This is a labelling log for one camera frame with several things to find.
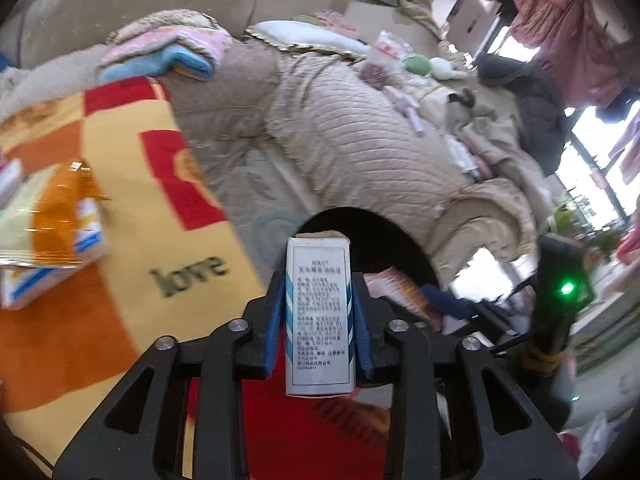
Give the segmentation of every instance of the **green led light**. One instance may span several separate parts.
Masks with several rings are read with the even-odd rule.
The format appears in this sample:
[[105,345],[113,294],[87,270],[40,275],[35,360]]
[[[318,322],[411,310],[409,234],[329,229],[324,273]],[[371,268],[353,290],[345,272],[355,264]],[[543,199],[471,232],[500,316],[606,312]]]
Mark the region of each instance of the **green led light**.
[[567,282],[560,289],[560,293],[563,296],[567,296],[567,295],[571,294],[574,290],[575,290],[575,285],[573,283],[571,283],[571,282]]

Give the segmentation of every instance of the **cushion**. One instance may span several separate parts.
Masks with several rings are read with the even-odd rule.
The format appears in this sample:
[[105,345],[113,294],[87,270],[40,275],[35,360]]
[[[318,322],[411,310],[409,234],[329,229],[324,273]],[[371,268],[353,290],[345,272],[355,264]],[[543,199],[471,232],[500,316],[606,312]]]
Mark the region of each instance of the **cushion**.
[[287,20],[252,25],[247,33],[285,52],[322,52],[352,59],[367,55],[369,46],[323,27]]

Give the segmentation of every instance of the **blue towel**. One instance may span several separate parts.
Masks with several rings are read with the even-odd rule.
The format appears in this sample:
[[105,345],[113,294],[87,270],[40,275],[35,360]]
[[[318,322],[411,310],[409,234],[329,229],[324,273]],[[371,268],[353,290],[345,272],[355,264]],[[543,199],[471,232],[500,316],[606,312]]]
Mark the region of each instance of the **blue towel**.
[[172,43],[152,54],[108,66],[98,76],[98,83],[105,85],[140,75],[155,77],[174,67],[181,74],[196,79],[209,79],[215,72],[213,65],[204,56]]
[[2,52],[0,52],[0,72],[7,68],[8,66],[13,66],[14,64],[9,60],[7,56],[5,56]]

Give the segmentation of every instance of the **cable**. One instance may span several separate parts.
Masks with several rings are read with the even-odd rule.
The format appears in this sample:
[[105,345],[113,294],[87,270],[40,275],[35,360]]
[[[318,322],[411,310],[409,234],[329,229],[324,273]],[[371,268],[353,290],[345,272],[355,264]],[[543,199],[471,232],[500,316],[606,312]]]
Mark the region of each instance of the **cable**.
[[47,466],[49,469],[51,469],[53,471],[53,465],[51,464],[51,462],[49,462],[49,460],[47,460],[46,458],[44,458],[40,452],[35,449],[31,444],[29,444],[28,442],[25,442],[23,439],[21,439],[19,436],[15,437],[16,441],[18,442],[18,444],[20,444],[24,449],[26,449],[28,452],[30,452],[34,457],[36,457],[38,460],[40,460],[45,466]]

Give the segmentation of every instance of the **green plush toy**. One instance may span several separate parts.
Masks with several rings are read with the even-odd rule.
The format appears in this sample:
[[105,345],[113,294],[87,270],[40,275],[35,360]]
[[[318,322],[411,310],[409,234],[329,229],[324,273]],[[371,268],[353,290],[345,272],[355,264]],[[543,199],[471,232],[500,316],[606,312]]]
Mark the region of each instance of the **green plush toy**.
[[404,67],[417,75],[429,75],[431,73],[431,61],[420,54],[408,57],[404,60]]

